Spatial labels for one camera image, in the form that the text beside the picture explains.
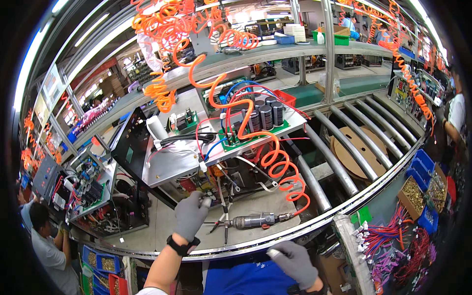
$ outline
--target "white plastic bottle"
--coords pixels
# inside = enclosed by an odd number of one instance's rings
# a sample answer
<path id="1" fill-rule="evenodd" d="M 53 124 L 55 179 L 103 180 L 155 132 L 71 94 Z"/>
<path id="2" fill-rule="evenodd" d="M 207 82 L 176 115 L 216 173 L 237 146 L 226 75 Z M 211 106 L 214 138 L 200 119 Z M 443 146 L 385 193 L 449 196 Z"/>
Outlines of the white plastic bottle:
<path id="1" fill-rule="evenodd" d="M 318 44 L 324 44 L 324 36 L 320 31 L 318 31 L 318 35 L 316 35 L 316 41 Z"/>

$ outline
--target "metal roller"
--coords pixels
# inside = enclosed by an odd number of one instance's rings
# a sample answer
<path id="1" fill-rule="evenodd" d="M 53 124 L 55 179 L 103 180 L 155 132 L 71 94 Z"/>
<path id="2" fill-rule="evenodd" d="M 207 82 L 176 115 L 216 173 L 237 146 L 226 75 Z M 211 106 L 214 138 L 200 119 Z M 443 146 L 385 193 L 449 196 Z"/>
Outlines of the metal roller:
<path id="1" fill-rule="evenodd" d="M 302 174 L 306 185 L 308 186 L 313 197 L 315 198 L 318 208 L 321 210 L 321 212 L 326 212 L 332 209 L 333 207 L 331 206 L 331 203 L 329 202 L 327 196 L 325 195 L 323 189 L 320 186 L 320 183 L 318 182 L 318 180 L 316 180 L 315 175 L 310 170 L 310 166 L 308 166 L 303 156 L 298 156 L 297 167 L 300 173 Z"/>
<path id="2" fill-rule="evenodd" d="M 357 148 L 352 144 L 352 142 L 319 110 L 315 110 L 313 114 L 329 131 L 331 131 L 331 133 L 337 140 L 339 140 L 343 147 L 346 148 L 346 150 L 351 154 L 353 159 L 364 172 L 366 177 L 370 181 L 374 181 L 375 179 L 377 179 L 378 176 L 375 173 L 374 169 L 372 169 L 367 160 L 361 155 L 361 152 L 357 150 Z"/>
<path id="3" fill-rule="evenodd" d="M 355 102 L 361 106 L 369 115 L 374 117 L 374 119 L 379 122 L 387 131 L 389 131 L 393 137 L 398 141 L 398 143 L 405 147 L 405 149 L 410 150 L 412 146 L 405 140 L 405 138 L 395 129 L 390 123 L 387 122 L 381 115 L 379 115 L 373 108 L 369 107 L 362 100 L 355 100 Z"/>
<path id="4" fill-rule="evenodd" d="M 400 120 L 398 120 L 394 115 L 392 115 L 392 113 L 390 113 L 386 108 L 382 107 L 378 102 L 376 102 L 370 97 L 366 97 L 365 100 L 375 109 L 380 111 L 393 125 L 395 125 L 410 144 L 416 143 L 418 139 L 416 139 L 413 133 L 411 133 L 410 130 L 408 130 L 408 128 L 406 128 L 406 126 L 403 125 L 402 122 L 400 122 Z"/>
<path id="5" fill-rule="evenodd" d="M 367 127 L 377 135 L 380 140 L 387 146 L 387 148 L 392 152 L 392 154 L 397 158 L 400 159 L 403 157 L 403 153 L 397 148 L 397 146 L 388 138 L 385 133 L 377 127 L 366 115 L 362 114 L 361 111 L 356 109 L 352 104 L 345 102 L 343 103 L 343 107 L 349 110 L 354 116 L 356 116 L 359 120 L 361 120 Z"/>
<path id="6" fill-rule="evenodd" d="M 355 186 L 349 174 L 346 172 L 346 170 L 344 170 L 343 165 L 333 155 L 331 150 L 324 144 L 318 134 L 316 134 L 316 132 L 308 124 L 306 124 L 305 129 L 307 136 L 311 139 L 316 148 L 323 154 L 326 162 L 329 164 L 331 169 L 333 169 L 334 173 L 339 179 L 339 182 L 344 187 L 349 196 L 352 197 L 358 193 L 359 190 Z"/>
<path id="7" fill-rule="evenodd" d="M 390 169 L 393 166 L 392 162 L 388 159 L 388 157 L 383 153 L 383 151 L 374 143 L 371 138 L 365 134 L 362 129 L 354 123 L 345 113 L 341 112 L 337 107 L 330 106 L 329 110 L 335 114 L 338 118 L 341 119 L 349 128 L 351 128 L 357 136 L 362 139 L 362 141 L 369 147 L 369 149 L 374 153 L 374 155 L 379 159 L 380 163 L 385 167 L 385 169 Z"/>

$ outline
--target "red plastic bin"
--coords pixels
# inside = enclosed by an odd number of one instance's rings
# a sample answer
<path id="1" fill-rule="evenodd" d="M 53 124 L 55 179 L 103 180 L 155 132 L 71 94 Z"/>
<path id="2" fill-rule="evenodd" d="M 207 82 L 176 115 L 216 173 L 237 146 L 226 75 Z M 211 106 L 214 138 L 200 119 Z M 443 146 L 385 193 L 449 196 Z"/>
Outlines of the red plastic bin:
<path id="1" fill-rule="evenodd" d="M 115 293 L 115 281 L 118 280 L 119 295 L 128 295 L 128 282 L 124 278 L 120 278 L 112 273 L 108 274 L 108 281 L 110 283 L 110 295 L 117 295 Z"/>
<path id="2" fill-rule="evenodd" d="M 292 106 L 292 107 L 295 106 L 296 97 L 294 97 L 294 96 L 292 96 L 288 93 L 285 93 L 282 90 L 274 90 L 273 92 L 274 92 L 275 95 L 277 95 L 278 97 L 283 99 L 289 106 Z"/>

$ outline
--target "cardboard disc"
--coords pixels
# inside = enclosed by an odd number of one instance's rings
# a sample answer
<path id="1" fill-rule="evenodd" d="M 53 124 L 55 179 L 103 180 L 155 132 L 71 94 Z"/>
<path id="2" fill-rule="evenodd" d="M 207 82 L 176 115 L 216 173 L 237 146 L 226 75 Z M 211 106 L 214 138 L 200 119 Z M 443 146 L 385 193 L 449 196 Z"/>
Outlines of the cardboard disc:
<path id="1" fill-rule="evenodd" d="M 370 130 L 365 127 L 361 127 L 362 131 L 372 139 L 372 141 L 382 150 L 382 152 L 387 155 L 387 149 L 383 142 Z M 367 145 L 358 137 L 349 127 L 343 127 L 340 131 L 351 141 L 351 143 L 356 147 L 356 149 L 361 153 L 361 155 L 366 159 L 368 164 L 374 169 L 375 173 L 378 176 L 383 175 L 387 170 L 382 166 L 381 162 L 375 157 L 372 151 L 367 147 Z M 333 151 L 335 152 L 339 161 L 344 165 L 344 167 L 349 170 L 355 176 L 367 179 L 366 175 L 362 171 L 361 167 L 356 163 L 351 154 L 342 146 L 342 144 L 334 138 L 332 144 Z"/>

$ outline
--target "stack of boxes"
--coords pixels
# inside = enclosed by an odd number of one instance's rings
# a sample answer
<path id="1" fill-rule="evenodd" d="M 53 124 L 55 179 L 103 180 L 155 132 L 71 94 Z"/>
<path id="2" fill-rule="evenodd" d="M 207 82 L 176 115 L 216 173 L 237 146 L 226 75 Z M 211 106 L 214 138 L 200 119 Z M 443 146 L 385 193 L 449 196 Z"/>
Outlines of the stack of boxes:
<path id="1" fill-rule="evenodd" d="M 295 36 L 295 42 L 306 42 L 305 27 L 299 24 L 287 24 L 284 26 L 285 35 Z"/>

